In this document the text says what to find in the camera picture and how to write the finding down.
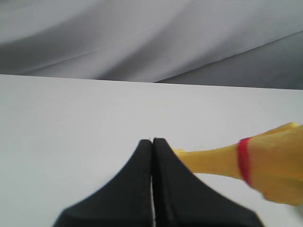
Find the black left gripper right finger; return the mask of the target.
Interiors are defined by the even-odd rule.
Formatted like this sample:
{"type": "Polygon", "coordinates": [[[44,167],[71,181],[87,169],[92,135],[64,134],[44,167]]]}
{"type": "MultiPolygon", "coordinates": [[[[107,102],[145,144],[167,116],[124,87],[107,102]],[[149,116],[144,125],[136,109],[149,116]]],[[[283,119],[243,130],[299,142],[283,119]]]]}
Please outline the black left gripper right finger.
{"type": "Polygon", "coordinates": [[[165,139],[152,143],[152,191],[158,227],[261,227],[257,214],[201,182],[165,139]]]}

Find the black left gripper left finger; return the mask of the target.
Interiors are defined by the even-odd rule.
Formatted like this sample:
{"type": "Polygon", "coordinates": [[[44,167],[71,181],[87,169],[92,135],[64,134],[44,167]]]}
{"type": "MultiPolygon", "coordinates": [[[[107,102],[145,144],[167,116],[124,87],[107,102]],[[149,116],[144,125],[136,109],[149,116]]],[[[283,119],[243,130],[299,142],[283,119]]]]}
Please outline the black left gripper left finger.
{"type": "Polygon", "coordinates": [[[55,227],[151,227],[152,143],[141,140],[125,166],[106,185],[66,208],[55,227]]]}

